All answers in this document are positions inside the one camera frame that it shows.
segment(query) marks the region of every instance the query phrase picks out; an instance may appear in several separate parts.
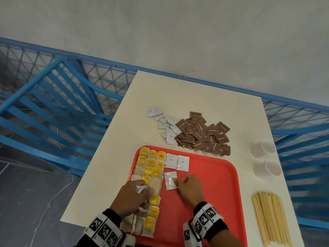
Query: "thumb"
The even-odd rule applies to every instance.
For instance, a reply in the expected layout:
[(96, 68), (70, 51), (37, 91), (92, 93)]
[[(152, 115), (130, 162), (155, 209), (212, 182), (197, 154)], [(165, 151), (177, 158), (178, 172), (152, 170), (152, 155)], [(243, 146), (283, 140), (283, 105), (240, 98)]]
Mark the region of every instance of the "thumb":
[(146, 190), (141, 192), (141, 195), (143, 196), (144, 200), (149, 200), (153, 193), (154, 193), (153, 188), (147, 188)]
[(178, 178), (173, 178), (172, 181), (174, 181), (175, 186), (177, 186), (177, 188), (178, 188), (181, 181)]

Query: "black sleeve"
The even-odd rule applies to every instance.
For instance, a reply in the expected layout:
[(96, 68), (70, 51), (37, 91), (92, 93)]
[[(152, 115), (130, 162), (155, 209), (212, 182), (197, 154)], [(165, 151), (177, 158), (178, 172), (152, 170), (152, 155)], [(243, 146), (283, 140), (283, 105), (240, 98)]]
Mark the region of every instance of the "black sleeve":
[[(207, 202), (200, 202), (193, 210), (193, 215), (195, 216), (199, 210), (201, 210), (202, 207), (204, 207), (207, 204)], [(204, 239), (206, 239), (209, 243), (213, 236), (215, 236), (218, 232), (222, 230), (228, 230), (227, 225), (224, 223), (223, 220), (216, 221), (212, 227), (207, 231)]]
[[(118, 228), (120, 228), (121, 218), (112, 209), (106, 209), (103, 214), (107, 216)], [(98, 245), (87, 235), (83, 235), (75, 247), (98, 247)]]

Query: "white table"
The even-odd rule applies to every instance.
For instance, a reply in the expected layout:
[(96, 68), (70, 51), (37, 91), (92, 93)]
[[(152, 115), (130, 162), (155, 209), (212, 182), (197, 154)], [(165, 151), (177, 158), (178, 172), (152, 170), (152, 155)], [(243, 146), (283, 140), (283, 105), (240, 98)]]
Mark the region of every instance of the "white table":
[[(87, 226), (108, 208), (121, 186), (127, 181), (136, 150), (154, 145), (191, 152), (167, 145), (157, 123), (147, 118), (145, 108), (159, 105), (171, 115), (188, 118), (190, 111), (231, 128), (228, 132), (231, 162), (238, 173), (248, 246), (262, 246), (251, 196), (257, 191), (274, 192), (283, 200), (293, 246), (304, 246), (284, 176), (262, 181), (254, 175), (253, 166), (264, 159), (250, 153), (251, 145), (273, 141), (261, 98), (175, 78), (138, 71), (114, 119), (101, 141), (87, 171), (76, 189), (61, 221)], [(202, 151), (196, 154), (208, 155)], [(279, 161), (278, 155), (269, 159)]]

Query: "white cup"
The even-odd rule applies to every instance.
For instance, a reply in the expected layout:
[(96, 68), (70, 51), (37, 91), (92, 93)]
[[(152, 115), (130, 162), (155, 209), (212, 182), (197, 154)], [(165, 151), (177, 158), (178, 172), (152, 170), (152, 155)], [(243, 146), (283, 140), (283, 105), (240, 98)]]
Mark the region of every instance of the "white cup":
[(273, 160), (266, 160), (254, 168), (254, 173), (259, 178), (277, 177), (282, 173), (281, 165)]
[(251, 154), (256, 157), (263, 157), (269, 153), (275, 153), (275, 145), (269, 140), (262, 140), (251, 148)]

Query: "gray wall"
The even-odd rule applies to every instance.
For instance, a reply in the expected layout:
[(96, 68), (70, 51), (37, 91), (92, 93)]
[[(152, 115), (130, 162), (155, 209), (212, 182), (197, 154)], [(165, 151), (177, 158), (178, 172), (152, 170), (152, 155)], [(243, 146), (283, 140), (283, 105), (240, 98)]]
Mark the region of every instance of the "gray wall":
[(329, 106), (329, 0), (1, 0), (0, 36)]

